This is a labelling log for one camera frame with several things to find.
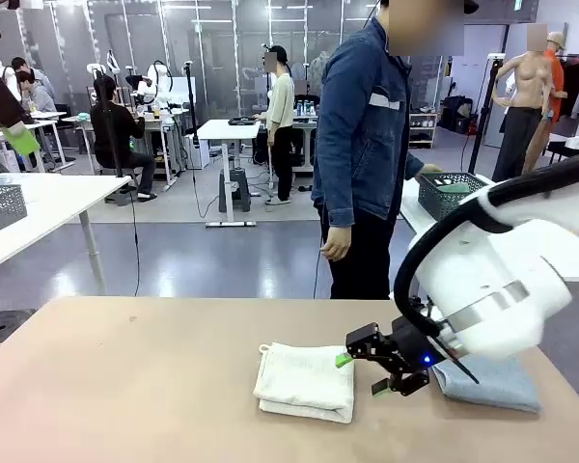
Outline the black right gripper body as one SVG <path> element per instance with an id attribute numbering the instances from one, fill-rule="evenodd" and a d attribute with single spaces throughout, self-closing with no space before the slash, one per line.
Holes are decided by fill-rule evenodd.
<path id="1" fill-rule="evenodd" d="M 446 357 L 405 317 L 391 322 L 392 333 L 388 336 L 392 359 L 388 370 L 392 374 L 412 374 L 433 367 Z"/>

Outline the person's right hand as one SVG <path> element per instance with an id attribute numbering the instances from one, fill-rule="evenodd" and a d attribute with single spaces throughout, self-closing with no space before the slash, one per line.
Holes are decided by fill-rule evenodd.
<path id="1" fill-rule="evenodd" d="M 351 228 L 330 227 L 321 253 L 329 261 L 339 261 L 343 259 L 351 246 Z"/>

